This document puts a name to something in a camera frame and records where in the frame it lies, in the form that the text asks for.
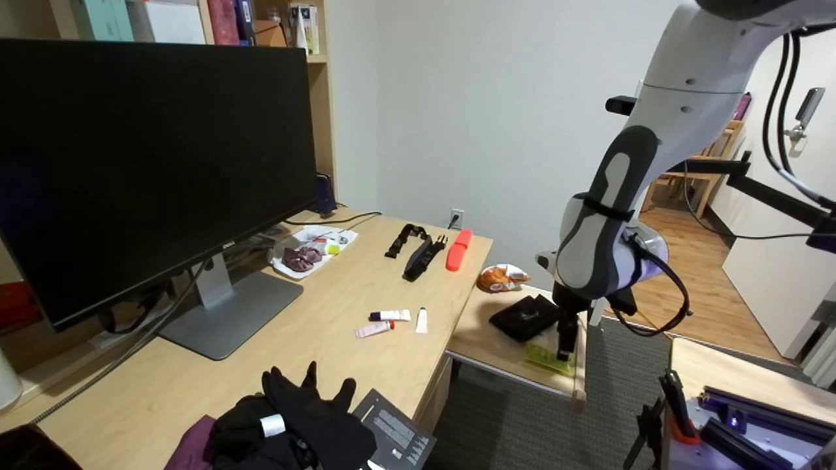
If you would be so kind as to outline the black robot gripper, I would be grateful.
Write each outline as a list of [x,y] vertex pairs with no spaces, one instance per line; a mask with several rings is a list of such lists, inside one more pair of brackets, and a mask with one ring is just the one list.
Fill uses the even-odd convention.
[[590,308],[594,299],[579,292],[579,291],[572,291],[572,287],[564,287],[564,286],[553,286],[551,300],[553,300],[553,305],[559,312],[557,360],[569,360],[569,356],[576,354],[576,343],[577,343],[577,317]]

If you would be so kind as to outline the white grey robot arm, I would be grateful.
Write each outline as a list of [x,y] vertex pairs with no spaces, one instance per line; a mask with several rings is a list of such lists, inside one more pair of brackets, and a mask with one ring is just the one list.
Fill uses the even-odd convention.
[[557,359],[576,354],[577,313],[617,303],[667,268],[667,245],[638,222],[642,194],[706,149],[732,120],[755,64],[778,37],[836,23],[836,0],[687,0],[672,14],[640,95],[586,194],[568,201],[546,261],[557,303]]

